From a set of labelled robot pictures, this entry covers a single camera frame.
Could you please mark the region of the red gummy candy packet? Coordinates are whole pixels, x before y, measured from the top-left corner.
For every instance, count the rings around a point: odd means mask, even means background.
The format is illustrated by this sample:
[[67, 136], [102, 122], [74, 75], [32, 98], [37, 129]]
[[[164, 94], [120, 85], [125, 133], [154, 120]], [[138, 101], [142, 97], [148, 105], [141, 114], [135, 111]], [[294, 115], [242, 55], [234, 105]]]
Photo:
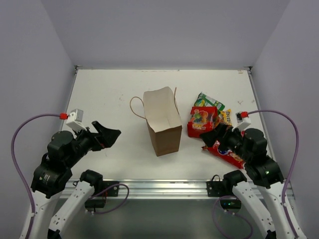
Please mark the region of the red gummy candy packet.
[[187, 123], [187, 134], [192, 138], [200, 138], [205, 132], [212, 131], [219, 123], [217, 107], [196, 107], [190, 111]]

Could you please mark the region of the brown paper bag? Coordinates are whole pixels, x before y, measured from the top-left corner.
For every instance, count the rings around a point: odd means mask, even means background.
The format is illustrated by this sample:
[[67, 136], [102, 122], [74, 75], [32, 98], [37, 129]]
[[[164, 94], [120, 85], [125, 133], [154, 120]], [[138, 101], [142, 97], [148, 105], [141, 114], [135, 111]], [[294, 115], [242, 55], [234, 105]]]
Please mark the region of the brown paper bag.
[[[130, 99], [131, 112], [146, 121], [152, 146], [157, 157], [179, 151], [182, 121], [176, 103], [176, 89], [164, 87], [146, 91], [143, 97]], [[133, 99], [141, 101], [144, 115], [137, 114], [132, 107]]]

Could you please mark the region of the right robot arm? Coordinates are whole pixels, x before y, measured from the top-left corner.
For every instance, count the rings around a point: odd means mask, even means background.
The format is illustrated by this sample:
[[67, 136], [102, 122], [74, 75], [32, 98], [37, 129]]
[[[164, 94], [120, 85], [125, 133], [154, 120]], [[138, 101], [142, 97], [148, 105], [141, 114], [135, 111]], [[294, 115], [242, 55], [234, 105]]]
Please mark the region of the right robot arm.
[[262, 131], [249, 128], [244, 132], [226, 124], [200, 135], [206, 146], [219, 142], [244, 161], [239, 170], [223, 176], [223, 186], [237, 197], [254, 219], [265, 239], [305, 239], [284, 188], [279, 165], [267, 155], [267, 140]]

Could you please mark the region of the large red snack packet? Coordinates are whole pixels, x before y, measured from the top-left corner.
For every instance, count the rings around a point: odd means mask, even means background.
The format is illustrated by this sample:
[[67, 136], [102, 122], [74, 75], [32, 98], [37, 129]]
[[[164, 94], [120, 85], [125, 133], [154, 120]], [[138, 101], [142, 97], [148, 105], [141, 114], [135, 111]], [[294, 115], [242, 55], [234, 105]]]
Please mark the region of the large red snack packet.
[[238, 169], [244, 168], [244, 161], [230, 149], [221, 150], [219, 149], [220, 142], [215, 141], [212, 147], [208, 147], [207, 145], [202, 147], [202, 150], [206, 150], [210, 152], [212, 155], [222, 159], [223, 161], [235, 166]]

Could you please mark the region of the green snack packet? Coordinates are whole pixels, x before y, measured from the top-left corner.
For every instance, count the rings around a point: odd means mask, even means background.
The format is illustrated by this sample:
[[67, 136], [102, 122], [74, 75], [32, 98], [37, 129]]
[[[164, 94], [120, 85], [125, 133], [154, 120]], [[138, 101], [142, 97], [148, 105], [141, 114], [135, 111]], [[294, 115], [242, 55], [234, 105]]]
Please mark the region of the green snack packet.
[[225, 109], [225, 105], [220, 101], [211, 98], [210, 96], [201, 92], [195, 103], [194, 107], [216, 107], [218, 111], [223, 111]]

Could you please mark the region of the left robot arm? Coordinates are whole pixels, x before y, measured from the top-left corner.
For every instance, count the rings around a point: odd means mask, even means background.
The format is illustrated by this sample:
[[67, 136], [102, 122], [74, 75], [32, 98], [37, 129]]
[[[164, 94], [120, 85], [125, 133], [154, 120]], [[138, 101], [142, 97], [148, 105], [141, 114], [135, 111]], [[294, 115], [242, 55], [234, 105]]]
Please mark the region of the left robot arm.
[[91, 132], [81, 121], [69, 119], [71, 131], [59, 131], [51, 138], [41, 164], [35, 169], [31, 183], [33, 202], [22, 229], [22, 239], [60, 239], [94, 192], [102, 187], [103, 176], [86, 170], [63, 206], [54, 209], [72, 176], [72, 167], [89, 151], [110, 148], [120, 136], [118, 129], [109, 129], [93, 121]]

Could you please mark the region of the yellow candy packet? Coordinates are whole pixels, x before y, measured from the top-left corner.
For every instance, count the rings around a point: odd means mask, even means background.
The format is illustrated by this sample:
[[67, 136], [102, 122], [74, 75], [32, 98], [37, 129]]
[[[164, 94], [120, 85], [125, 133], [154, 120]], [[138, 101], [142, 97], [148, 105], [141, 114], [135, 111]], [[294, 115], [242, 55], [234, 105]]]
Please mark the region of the yellow candy packet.
[[230, 115], [231, 115], [231, 109], [221, 111], [219, 114], [220, 121], [226, 125], [232, 126]]

